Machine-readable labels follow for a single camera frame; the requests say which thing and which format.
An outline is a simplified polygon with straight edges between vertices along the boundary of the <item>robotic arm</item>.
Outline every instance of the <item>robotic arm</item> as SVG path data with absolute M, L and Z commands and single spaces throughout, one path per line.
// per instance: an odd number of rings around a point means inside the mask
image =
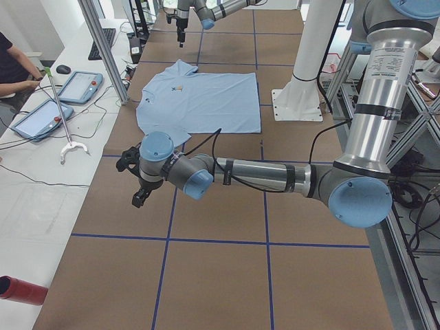
M 440 1 L 423 0 L 428 9 L 420 2 L 355 2 L 351 39 L 356 45 L 367 45 L 368 41 L 372 50 L 345 152 L 332 166 L 301 167 L 207 155 L 189 158 L 174 150 L 167 134 L 154 132 L 139 148 L 136 173 L 142 193 L 134 196 L 133 204 L 142 205 L 164 179 L 195 199 L 200 199 L 212 182 L 240 182 L 260 190 L 295 192 L 320 200 L 349 226 L 366 228 L 382 221 L 392 206 L 386 185 L 390 174 L 386 154 L 417 52 L 431 40 L 440 16 Z M 123 166 L 119 164 L 118 169 L 123 171 Z
M 256 5 L 261 1 L 262 0 L 228 0 L 213 9 L 209 9 L 206 7 L 206 0 L 179 0 L 177 2 L 177 10 L 175 10 L 173 14 L 167 14 L 166 19 L 169 24 L 171 24 L 173 19 L 176 20 L 177 41 L 179 41 L 179 46 L 183 47 L 185 42 L 185 29 L 188 27 L 191 7 L 194 7 L 203 28 L 209 30 L 215 25 L 215 21 L 224 19 L 233 12 L 243 9 L 244 7 Z

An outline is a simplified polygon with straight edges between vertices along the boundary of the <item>person's hand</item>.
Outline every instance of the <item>person's hand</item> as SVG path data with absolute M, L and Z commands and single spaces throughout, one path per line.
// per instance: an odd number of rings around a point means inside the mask
M 26 90 L 33 91 L 40 85 L 39 81 L 27 80 L 26 81 Z

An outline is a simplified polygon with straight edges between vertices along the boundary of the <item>grabber tool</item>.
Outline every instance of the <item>grabber tool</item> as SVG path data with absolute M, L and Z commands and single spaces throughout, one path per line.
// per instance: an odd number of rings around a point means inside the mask
M 84 149 L 84 151 L 88 155 L 90 155 L 89 149 L 87 149 L 85 144 L 83 144 L 81 142 L 75 142 L 72 140 L 72 137 L 70 136 L 70 133 L 69 133 L 69 129 L 67 128 L 67 123 L 64 118 L 63 110 L 61 109 L 60 99 L 58 98 L 58 94 L 56 93 L 55 84 L 54 84 L 54 80 L 52 78 L 52 73 L 50 72 L 50 68 L 46 67 L 45 71 L 46 71 L 47 76 L 49 77 L 50 85 L 52 86 L 52 91 L 54 92 L 54 99 L 56 101 L 56 105 L 58 106 L 58 110 L 60 111 L 61 122 L 63 123 L 64 131 L 66 132 L 66 137 L 67 137 L 67 144 L 65 145 L 65 147 L 63 149 L 61 149 L 61 154 L 60 154 L 61 164 L 64 164 L 64 162 L 65 162 L 65 154 L 68 151 L 75 149 L 75 148 L 82 148 L 82 149 Z

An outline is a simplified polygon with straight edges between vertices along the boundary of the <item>person's arm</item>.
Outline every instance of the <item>person's arm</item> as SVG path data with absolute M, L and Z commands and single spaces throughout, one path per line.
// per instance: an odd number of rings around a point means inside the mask
M 39 85 L 38 81 L 26 80 L 14 82 L 12 84 L 0 84 L 0 97 L 6 96 L 18 91 L 34 90 Z
M 33 75 L 35 79 L 42 77 L 40 71 L 35 67 L 34 64 L 32 64 L 32 62 L 20 49 L 18 49 L 13 45 L 11 48 L 9 48 L 6 51 L 9 53 L 9 55 L 15 58 L 16 61 L 20 63 L 21 66 L 27 70 L 27 72 Z

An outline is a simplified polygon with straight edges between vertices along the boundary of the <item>white desk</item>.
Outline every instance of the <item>white desk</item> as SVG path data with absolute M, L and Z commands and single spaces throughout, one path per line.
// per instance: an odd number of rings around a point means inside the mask
M 101 25 L 104 28 L 116 28 L 118 33 L 123 22 L 122 19 L 103 20 Z M 55 68 L 60 64 L 70 66 L 72 71 L 100 72 L 104 75 L 103 85 L 97 94 L 84 106 L 75 106 L 75 112 L 83 110 L 111 85 L 103 62 L 87 60 L 91 43 L 89 30 L 84 24 L 52 66 L 57 85 L 63 84 L 69 77 L 56 73 Z M 118 71 L 122 72 L 127 65 L 123 60 L 131 62 L 129 42 L 124 32 L 116 36 L 112 53 Z M 47 85 L 49 80 L 45 77 L 41 86 Z M 22 110 L 31 111 L 46 99 L 47 95 L 38 91 Z M 108 90 L 98 104 L 108 112 L 95 136 L 91 139 L 73 137 L 74 141 L 85 143 L 91 155 L 82 149 L 70 151 L 66 154 L 65 164 L 61 165 L 60 152 L 67 140 L 49 138 L 39 143 L 29 142 L 0 150 L 0 157 L 3 158 L 0 164 L 39 181 L 90 185 L 119 112 L 118 97 L 113 89 Z M 67 122 L 70 133 L 92 135 L 103 113 L 102 109 L 92 105 L 87 113 Z M 59 128 L 54 135 L 63 136 L 63 128 Z M 20 139 L 16 133 L 7 130 L 0 143 Z M 8 144 L 0 145 L 0 149 L 5 146 Z M 88 188 L 35 184 L 4 168 L 0 168 L 0 176 L 0 276 L 9 275 L 49 287 Z M 31 329 L 40 309 L 0 300 L 0 328 Z

